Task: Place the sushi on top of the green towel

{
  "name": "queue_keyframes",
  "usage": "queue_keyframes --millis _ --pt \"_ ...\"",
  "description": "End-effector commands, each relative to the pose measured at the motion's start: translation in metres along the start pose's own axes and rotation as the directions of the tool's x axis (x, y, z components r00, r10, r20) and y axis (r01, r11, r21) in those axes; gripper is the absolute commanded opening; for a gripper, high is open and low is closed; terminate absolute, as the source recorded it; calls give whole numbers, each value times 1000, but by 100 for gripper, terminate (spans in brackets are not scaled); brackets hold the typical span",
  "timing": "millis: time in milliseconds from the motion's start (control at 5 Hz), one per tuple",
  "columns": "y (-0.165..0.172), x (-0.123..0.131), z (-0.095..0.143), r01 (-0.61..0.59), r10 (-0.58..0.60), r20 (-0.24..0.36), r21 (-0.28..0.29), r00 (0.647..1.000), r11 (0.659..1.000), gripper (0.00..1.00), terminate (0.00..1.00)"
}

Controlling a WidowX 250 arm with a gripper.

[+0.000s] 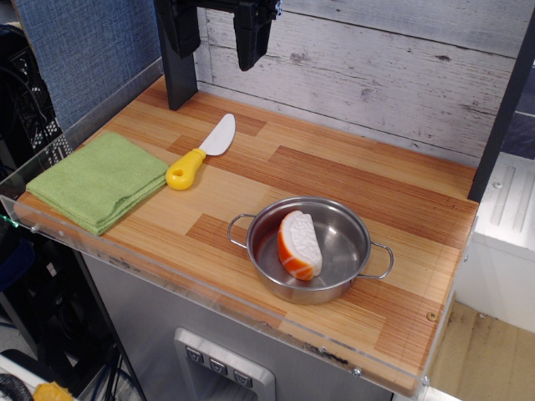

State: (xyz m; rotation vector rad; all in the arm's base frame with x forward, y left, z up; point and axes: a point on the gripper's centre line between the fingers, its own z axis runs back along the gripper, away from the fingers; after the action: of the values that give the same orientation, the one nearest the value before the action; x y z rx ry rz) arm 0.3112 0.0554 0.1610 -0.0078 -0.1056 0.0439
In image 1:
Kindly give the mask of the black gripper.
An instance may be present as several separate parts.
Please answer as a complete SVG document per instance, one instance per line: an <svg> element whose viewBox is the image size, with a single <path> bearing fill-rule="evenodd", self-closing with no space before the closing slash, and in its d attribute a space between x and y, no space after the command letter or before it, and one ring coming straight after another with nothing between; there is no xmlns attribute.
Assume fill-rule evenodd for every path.
<svg viewBox="0 0 535 401"><path fill-rule="evenodd" d="M155 1L171 10L171 46L181 58L192 55L201 44L197 8L234 13L237 56L241 71L248 71L268 50L272 21L283 13L282 1Z"/></svg>

